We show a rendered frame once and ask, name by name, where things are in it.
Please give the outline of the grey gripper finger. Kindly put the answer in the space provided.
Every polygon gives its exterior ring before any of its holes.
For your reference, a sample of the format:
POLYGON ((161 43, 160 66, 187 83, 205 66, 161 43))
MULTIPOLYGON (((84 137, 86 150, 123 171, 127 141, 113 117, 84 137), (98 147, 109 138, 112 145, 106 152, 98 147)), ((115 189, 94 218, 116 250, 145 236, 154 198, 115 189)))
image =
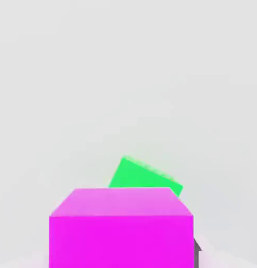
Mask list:
POLYGON ((219 268, 217 251, 207 238, 195 238, 194 268, 219 268))

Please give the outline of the small magenta cube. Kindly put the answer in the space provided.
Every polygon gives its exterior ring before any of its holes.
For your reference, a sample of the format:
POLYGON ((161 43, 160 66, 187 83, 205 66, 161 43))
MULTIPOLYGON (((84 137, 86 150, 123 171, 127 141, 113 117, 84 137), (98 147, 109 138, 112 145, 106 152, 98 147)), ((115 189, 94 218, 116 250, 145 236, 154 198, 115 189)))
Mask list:
POLYGON ((169 188, 75 189, 49 217, 49 268, 194 268, 194 217, 169 188))

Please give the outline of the small green cube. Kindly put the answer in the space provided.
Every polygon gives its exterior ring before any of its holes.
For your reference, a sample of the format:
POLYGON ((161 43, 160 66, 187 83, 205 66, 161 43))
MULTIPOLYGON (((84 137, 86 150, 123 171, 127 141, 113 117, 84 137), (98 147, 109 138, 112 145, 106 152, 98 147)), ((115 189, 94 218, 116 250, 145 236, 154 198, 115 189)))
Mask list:
POLYGON ((170 188, 179 196, 183 186, 172 176, 130 156, 123 156, 109 183, 111 188, 170 188))

